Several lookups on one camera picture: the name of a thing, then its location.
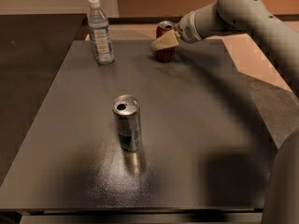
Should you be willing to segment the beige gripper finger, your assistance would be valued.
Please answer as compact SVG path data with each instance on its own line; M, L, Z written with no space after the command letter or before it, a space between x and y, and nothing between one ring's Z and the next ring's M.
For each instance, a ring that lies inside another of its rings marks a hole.
M178 31L161 30L158 32L157 38L151 43L153 50L170 49L176 47L179 44L180 35Z

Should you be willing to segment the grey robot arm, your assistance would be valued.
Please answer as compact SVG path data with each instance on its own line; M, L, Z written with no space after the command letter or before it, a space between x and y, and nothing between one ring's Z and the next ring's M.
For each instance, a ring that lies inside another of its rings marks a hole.
M262 0L217 0L185 15L151 43L170 49L213 35L246 33L289 84L299 91L299 32L271 14ZM299 224L299 130L278 149L265 195L261 224Z

